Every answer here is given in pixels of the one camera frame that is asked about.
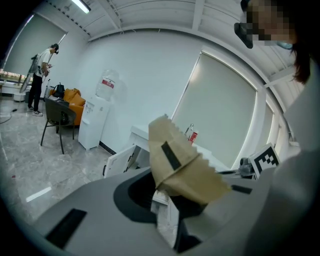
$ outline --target sneaker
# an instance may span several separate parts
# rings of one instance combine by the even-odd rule
[[[44,114],[42,114],[39,110],[37,110],[37,111],[33,111],[32,115],[35,117],[42,117]]]

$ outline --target man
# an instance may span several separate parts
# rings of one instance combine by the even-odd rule
[[[43,53],[40,54],[40,58],[38,60],[37,66],[38,70],[33,74],[33,81],[31,85],[31,90],[29,93],[29,101],[28,101],[28,111],[33,111],[32,115],[35,117],[42,117],[43,114],[38,110],[40,95],[41,95],[41,87],[42,87],[42,77],[47,77],[49,74],[49,68],[52,66],[49,64],[49,58],[51,54],[58,54],[59,45],[57,43],[50,46],[50,48],[46,49]]]

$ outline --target woman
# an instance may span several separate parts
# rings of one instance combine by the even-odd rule
[[[292,44],[295,79],[302,84],[310,77],[310,59],[319,62],[316,12],[315,6],[292,0],[250,0],[246,8],[247,23],[259,40]]]
[[[259,40],[292,44],[296,57],[294,78],[305,85],[284,114],[301,153],[276,168],[263,211],[248,239],[246,256],[309,255],[318,245],[310,232],[319,226],[320,214],[320,58],[314,22],[318,10],[311,4],[250,0],[246,6],[247,23],[252,24],[252,32]]]

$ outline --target marble floor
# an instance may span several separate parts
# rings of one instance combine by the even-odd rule
[[[27,112],[27,104],[2,97],[0,101],[0,193],[8,210],[32,224],[44,211],[82,185],[102,179],[103,167],[110,154],[102,147],[86,151],[78,142],[79,128],[62,130],[64,154],[55,127],[46,129],[45,103],[42,117]],[[27,202],[27,198],[44,189],[45,194]]]

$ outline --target window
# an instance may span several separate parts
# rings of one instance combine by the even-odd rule
[[[202,53],[172,121],[199,131],[195,144],[231,168],[246,139],[256,90],[233,69]]]
[[[268,142],[269,134],[271,131],[271,125],[272,125],[272,119],[274,117],[274,113],[269,107],[269,105],[265,104],[265,112],[264,112],[264,121],[263,121],[263,127],[262,132],[260,135],[260,139],[258,141],[258,144],[256,146],[256,151],[260,150],[265,146]]]
[[[17,37],[3,70],[27,75],[32,63],[31,58],[50,45],[58,43],[64,34],[65,31],[35,14]]]
[[[279,155],[280,149],[281,149],[281,138],[282,138],[282,136],[283,136],[282,127],[279,125],[278,136],[276,138],[276,143],[275,143],[275,151],[276,151],[276,153],[278,155]]]

